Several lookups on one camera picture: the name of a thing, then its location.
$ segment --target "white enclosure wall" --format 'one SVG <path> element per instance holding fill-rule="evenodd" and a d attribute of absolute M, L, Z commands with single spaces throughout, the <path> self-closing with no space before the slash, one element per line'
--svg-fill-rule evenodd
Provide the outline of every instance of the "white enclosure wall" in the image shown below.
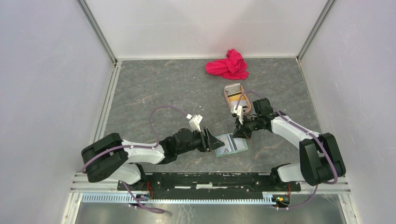
<path fill-rule="evenodd" d="M 112 63 L 74 0 L 2 0 L 0 52 L 0 223 L 59 223 Z"/>
<path fill-rule="evenodd" d="M 86 0 L 118 58 L 298 54 L 326 0 Z"/>
<path fill-rule="evenodd" d="M 302 59 L 364 224 L 394 223 L 396 2 L 339 0 Z"/>

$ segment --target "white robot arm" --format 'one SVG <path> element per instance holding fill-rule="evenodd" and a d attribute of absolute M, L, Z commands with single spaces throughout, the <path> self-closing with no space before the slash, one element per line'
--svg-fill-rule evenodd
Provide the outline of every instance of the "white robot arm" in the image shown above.
<path fill-rule="evenodd" d="M 182 128 L 158 143 L 130 142 L 122 140 L 118 133 L 94 142 L 81 152 L 88 181 L 99 182 L 110 178 L 133 184 L 141 179 L 143 172 L 136 163 L 167 164 L 175 161 L 177 155 L 194 149 L 210 152 L 224 146 L 207 128 L 201 130 L 201 120 L 202 116 L 195 115 L 189 122 L 193 131 Z"/>
<path fill-rule="evenodd" d="M 297 124 L 285 113 L 274 111 L 267 98 L 254 101 L 253 106 L 257 115 L 251 118 L 242 114 L 241 106 L 233 108 L 233 116 L 237 117 L 234 138 L 250 139 L 253 131 L 265 129 L 282 136 L 299 149 L 300 163 L 283 164 L 272 169 L 272 175 L 279 182 L 305 181 L 315 186 L 333 179 L 334 173 L 337 176 L 345 174 L 345 165 L 332 134 L 320 134 Z"/>

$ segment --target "stone-patterned surface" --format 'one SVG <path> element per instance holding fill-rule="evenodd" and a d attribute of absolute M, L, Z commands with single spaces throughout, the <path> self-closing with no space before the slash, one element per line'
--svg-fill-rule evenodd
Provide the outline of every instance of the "stone-patterned surface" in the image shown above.
<path fill-rule="evenodd" d="M 153 143 L 148 126 L 151 110 L 174 105 L 190 114 L 201 114 L 201 127 L 214 136 L 232 133 L 234 118 L 224 97 L 224 86 L 240 82 L 245 90 L 267 97 L 301 125 L 319 131 L 304 78 L 295 59 L 246 59 L 249 77 L 228 80 L 206 74 L 208 59 L 124 61 L 120 71 L 106 134 L 117 132 L 133 142 Z M 248 94 L 250 101 L 257 97 Z M 161 140 L 187 127 L 188 120 L 173 109 L 154 114 L 154 127 Z M 192 151 L 167 165 L 143 163 L 146 172 L 269 172 L 272 167 L 299 162 L 298 149 L 282 137 L 265 130 L 253 132 L 249 150 L 217 158 L 215 152 Z"/>

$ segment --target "black mounting base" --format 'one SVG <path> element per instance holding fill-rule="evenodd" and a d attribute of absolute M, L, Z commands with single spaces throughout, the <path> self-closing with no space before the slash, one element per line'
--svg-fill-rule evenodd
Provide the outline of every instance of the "black mounting base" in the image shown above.
<path fill-rule="evenodd" d="M 263 191 L 289 190 L 288 183 L 274 185 L 269 174 L 260 173 L 146 173 L 145 179 L 150 182 L 155 199 L 262 199 Z M 211 184 L 213 188 L 204 188 L 202 184 Z M 301 191 L 298 182 L 290 182 L 290 186 L 291 191 Z M 138 182 L 129 189 L 146 191 L 147 185 Z M 126 189 L 119 183 L 117 190 Z"/>

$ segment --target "white connector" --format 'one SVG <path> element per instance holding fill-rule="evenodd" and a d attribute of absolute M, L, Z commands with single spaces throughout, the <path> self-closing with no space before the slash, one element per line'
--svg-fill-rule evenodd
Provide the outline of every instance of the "white connector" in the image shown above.
<path fill-rule="evenodd" d="M 194 115 L 191 120 L 188 122 L 190 124 L 191 129 L 193 131 L 199 131 L 201 132 L 201 127 L 199 126 L 199 123 L 202 121 L 202 116 L 201 115 Z"/>
<path fill-rule="evenodd" d="M 236 105 L 232 107 L 231 113 L 236 114 L 238 116 L 240 124 L 243 124 L 243 109 L 241 105 L 238 105 L 238 108 L 236 108 Z"/>

